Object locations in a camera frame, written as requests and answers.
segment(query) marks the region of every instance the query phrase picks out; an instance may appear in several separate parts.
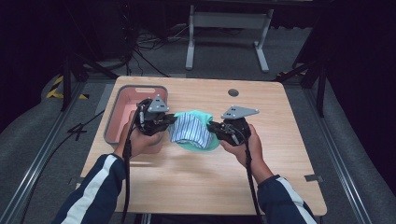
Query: striped cloth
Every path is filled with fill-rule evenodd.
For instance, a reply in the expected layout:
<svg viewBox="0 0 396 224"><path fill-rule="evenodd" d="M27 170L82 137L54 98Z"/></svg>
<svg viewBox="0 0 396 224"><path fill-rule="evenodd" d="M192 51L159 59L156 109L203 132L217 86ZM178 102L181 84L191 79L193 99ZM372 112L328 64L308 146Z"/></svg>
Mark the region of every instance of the striped cloth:
<svg viewBox="0 0 396 224"><path fill-rule="evenodd" d="M212 134L195 116L184 113L177 117L174 124L168 128L170 141L180 144L192 144L200 149L207 149L212 140Z"/></svg>

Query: striped sleeve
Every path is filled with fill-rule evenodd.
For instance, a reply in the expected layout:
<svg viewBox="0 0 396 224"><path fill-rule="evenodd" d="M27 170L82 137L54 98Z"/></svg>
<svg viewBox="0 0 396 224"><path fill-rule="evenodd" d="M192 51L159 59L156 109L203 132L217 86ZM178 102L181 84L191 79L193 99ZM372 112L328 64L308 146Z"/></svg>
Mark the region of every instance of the striped sleeve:
<svg viewBox="0 0 396 224"><path fill-rule="evenodd" d="M279 175L272 176L259 185L258 200L269 224L316 223L309 206Z"/></svg>
<svg viewBox="0 0 396 224"><path fill-rule="evenodd" d="M66 199L52 223L108 223L125 178L122 159L102 155Z"/></svg>

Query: metal frame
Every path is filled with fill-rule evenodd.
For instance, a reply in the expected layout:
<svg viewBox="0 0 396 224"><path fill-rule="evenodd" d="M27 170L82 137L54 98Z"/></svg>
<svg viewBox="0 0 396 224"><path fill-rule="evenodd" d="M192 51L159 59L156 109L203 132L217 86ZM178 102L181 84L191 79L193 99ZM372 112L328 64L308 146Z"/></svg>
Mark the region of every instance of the metal frame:
<svg viewBox="0 0 396 224"><path fill-rule="evenodd" d="M269 72L267 61L265 60L262 46L268 33L274 11L268 10L267 14L243 14L243 13L218 13L218 12L195 12L195 7L190 6L190 38L187 48L186 69L191 70L194 60L194 28L195 27L223 27L223 28L243 28L262 29L259 41L255 41L254 49L259 59L260 67L264 73Z"/></svg>

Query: table leg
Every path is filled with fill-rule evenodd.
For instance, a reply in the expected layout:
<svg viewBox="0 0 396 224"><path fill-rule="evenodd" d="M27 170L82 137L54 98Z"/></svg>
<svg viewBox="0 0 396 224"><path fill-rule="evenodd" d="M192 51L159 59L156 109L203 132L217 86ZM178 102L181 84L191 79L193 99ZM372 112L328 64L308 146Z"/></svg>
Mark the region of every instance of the table leg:
<svg viewBox="0 0 396 224"><path fill-rule="evenodd" d="M189 22L190 40L187 49L186 69L191 70L194 61L194 6L190 7L190 22Z"/></svg>
<svg viewBox="0 0 396 224"><path fill-rule="evenodd" d="M256 49L257 57L259 58L260 67L262 68L262 71L264 73L268 73L269 68L267 61L265 60L264 52L262 51L262 46L264 45L264 40L267 36L273 13L274 11L272 9L268 10L266 19L264 21L264 24L262 25L262 37L260 38L260 41L254 42L254 47Z"/></svg>

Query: tabletop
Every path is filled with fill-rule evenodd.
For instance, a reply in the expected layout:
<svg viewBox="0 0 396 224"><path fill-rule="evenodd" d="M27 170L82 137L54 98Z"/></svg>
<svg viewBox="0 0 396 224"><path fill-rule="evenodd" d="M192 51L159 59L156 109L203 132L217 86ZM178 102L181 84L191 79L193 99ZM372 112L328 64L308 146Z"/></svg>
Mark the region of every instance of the tabletop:
<svg viewBox="0 0 396 224"><path fill-rule="evenodd" d="M105 141L106 128L117 93L125 85L160 85L168 91L169 113L201 110L221 122L232 105L259 109L246 117L262 140L263 157L274 174L284 176L309 204L314 215L327 212L317 181L307 182L314 171L283 86L276 82L173 77L119 77L106 106L84 177L102 154L114 148ZM234 97L228 92L237 90ZM221 146L194 152L169 141L155 155L139 155L131 162L129 212L165 214L255 215L246 169ZM116 211L122 211L124 190Z"/></svg>

